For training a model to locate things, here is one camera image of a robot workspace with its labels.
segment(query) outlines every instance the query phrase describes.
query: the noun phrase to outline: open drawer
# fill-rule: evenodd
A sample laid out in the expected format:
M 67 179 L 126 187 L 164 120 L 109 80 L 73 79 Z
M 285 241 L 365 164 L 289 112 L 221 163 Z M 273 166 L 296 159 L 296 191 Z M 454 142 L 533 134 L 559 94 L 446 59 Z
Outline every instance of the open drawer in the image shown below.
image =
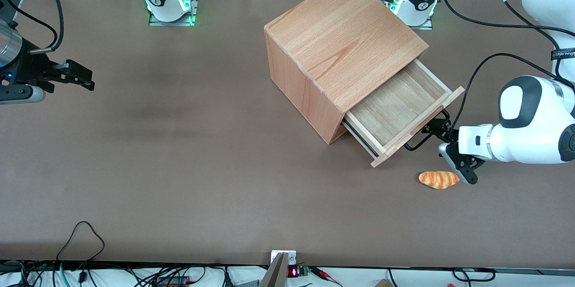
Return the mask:
M 451 91 L 416 59 L 349 110 L 343 125 L 376 167 L 462 92 L 462 87 Z

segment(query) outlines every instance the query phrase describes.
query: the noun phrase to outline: wooden cabinet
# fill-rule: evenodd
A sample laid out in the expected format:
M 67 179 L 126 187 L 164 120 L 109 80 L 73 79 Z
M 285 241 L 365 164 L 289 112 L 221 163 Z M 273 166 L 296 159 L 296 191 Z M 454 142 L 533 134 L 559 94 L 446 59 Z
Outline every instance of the wooden cabinet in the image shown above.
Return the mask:
M 375 167 L 451 103 L 427 44 L 380 0 L 305 0 L 265 26 L 271 78 L 326 143 L 348 129 Z

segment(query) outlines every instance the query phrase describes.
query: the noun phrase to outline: table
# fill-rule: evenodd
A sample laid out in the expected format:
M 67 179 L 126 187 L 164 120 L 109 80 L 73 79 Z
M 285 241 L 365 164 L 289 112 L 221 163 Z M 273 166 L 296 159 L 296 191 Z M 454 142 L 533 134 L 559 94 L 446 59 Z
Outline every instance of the table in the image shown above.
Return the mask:
M 57 84 L 42 103 L 2 107 L 0 258 L 53 259 L 88 220 L 106 240 L 99 260 L 257 264 L 293 249 L 323 266 L 575 268 L 575 164 L 487 163 L 475 186 L 435 191 L 417 182 L 448 170 L 435 138 L 375 169 L 349 134 L 325 145 L 271 82 L 265 54 L 263 26 L 300 1 L 200 0 L 196 26 L 149 27 L 141 0 L 62 0 L 51 57 L 92 69 L 96 90 Z M 500 0 L 451 2 L 518 22 Z M 23 8 L 57 25 L 53 0 Z M 443 4 L 433 25 L 417 32 L 430 45 L 422 62 L 450 88 L 499 51 L 550 68 L 534 31 L 472 25 Z M 486 64 L 460 125 L 497 123 L 501 87 L 533 72 Z M 98 248 L 81 228 L 63 257 Z

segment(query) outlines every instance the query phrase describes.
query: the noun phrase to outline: red digital display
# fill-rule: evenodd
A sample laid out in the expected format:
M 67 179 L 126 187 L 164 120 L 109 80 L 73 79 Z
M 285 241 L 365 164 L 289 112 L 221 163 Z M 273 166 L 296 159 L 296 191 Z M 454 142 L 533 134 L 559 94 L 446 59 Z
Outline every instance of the red digital display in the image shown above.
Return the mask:
M 300 275 L 300 271 L 297 268 L 297 266 L 289 266 L 288 270 L 286 272 L 286 277 L 287 278 L 294 278 L 294 277 L 299 277 Z

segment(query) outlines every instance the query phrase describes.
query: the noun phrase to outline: croissant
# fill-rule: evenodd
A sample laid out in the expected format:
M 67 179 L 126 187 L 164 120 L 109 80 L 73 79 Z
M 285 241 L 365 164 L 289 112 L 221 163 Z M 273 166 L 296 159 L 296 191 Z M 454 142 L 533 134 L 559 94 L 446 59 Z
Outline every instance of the croissant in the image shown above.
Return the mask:
M 419 175 L 419 181 L 435 189 L 446 189 L 460 182 L 460 178 L 449 171 L 425 171 Z

